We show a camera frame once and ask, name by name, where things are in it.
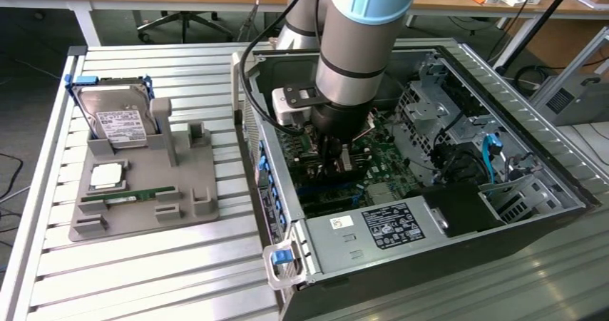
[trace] office chair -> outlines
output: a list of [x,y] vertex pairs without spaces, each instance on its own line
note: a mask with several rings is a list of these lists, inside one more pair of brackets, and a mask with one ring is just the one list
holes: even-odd
[[[234,40],[234,35],[231,30],[228,30],[224,26],[218,25],[216,23],[211,22],[210,20],[202,18],[199,14],[206,13],[206,12],[188,12],[188,11],[180,11],[174,14],[170,14],[167,11],[162,11],[162,18],[156,19],[155,21],[139,25],[138,26],[138,37],[140,38],[140,41],[144,43],[151,42],[151,36],[146,33],[147,30],[154,29],[159,27],[160,25],[166,25],[176,20],[182,20],[182,42],[186,44],[187,43],[187,30],[188,27],[191,26],[191,21],[195,23],[200,23],[202,25],[206,25],[211,29],[215,29],[218,32],[222,32],[227,36],[227,41]],[[218,12],[211,12],[212,13],[212,21],[220,20]]]

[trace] motherboard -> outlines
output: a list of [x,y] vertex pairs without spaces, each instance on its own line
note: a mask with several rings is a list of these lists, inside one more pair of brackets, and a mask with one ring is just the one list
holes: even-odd
[[403,199],[408,192],[422,187],[395,145],[392,127],[375,122],[351,145],[355,162],[354,177],[347,182],[319,182],[320,165],[318,135],[310,126],[304,135],[279,133],[284,157],[291,171],[299,200],[308,217],[368,207]]

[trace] floor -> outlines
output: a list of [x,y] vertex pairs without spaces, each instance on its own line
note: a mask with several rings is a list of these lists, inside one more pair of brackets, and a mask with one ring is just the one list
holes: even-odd
[[[66,62],[70,46],[86,45],[75,15],[64,10],[44,11],[46,18],[38,20],[31,9],[0,9],[0,153],[20,157],[24,166],[12,187],[12,192],[30,186],[35,173],[39,149],[46,134],[48,116],[59,87],[59,76]],[[247,14],[220,13],[222,23],[238,32]],[[143,12],[144,19],[155,20],[159,12]],[[135,31],[135,22],[130,11],[96,11],[98,26],[104,45],[140,45]],[[404,29],[403,38],[455,37],[466,42],[487,57],[503,31],[490,21],[470,18],[419,17],[415,29]],[[460,29],[482,29],[470,32]],[[180,42],[180,23],[166,25],[148,32],[156,44]],[[206,27],[192,24],[188,41],[211,43],[224,41],[224,36]],[[523,65],[537,63],[529,54],[521,54],[508,76]],[[4,193],[11,176],[19,163],[0,157],[0,195]],[[6,215],[6,211],[20,213],[26,204],[27,193],[2,204],[0,241],[12,244],[16,230],[3,232],[19,225],[19,217]],[[0,272],[4,272],[11,248],[0,244]]]

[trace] slotted metal surface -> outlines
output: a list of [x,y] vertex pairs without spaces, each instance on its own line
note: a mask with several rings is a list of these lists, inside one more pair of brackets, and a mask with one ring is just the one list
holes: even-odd
[[[571,140],[557,136],[537,114],[498,84],[482,59],[448,39],[399,41],[399,45],[443,45],[476,70],[480,82],[544,146],[605,203],[607,171],[581,160]],[[276,320],[275,295],[267,286],[262,244],[247,194],[242,155],[232,123],[231,53],[243,44],[92,48],[75,61],[76,73],[103,77],[151,75],[158,96],[172,97],[172,128],[204,121],[212,130],[222,219],[188,228],[72,243],[74,210],[87,123],[71,101],[54,113],[62,127],[43,148],[46,169],[40,216],[24,222],[0,296],[7,320]],[[24,223],[32,222],[32,229]],[[579,320],[608,307],[609,213],[601,208],[552,233],[516,255],[426,283],[319,320]],[[32,244],[23,246],[23,233]],[[16,273],[16,267],[24,272]]]

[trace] power supply label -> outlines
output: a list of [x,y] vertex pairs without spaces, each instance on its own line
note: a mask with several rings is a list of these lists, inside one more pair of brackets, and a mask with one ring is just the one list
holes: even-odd
[[378,247],[383,250],[426,239],[406,203],[363,212]]
[[98,112],[96,114],[111,143],[146,140],[146,129],[139,111]]

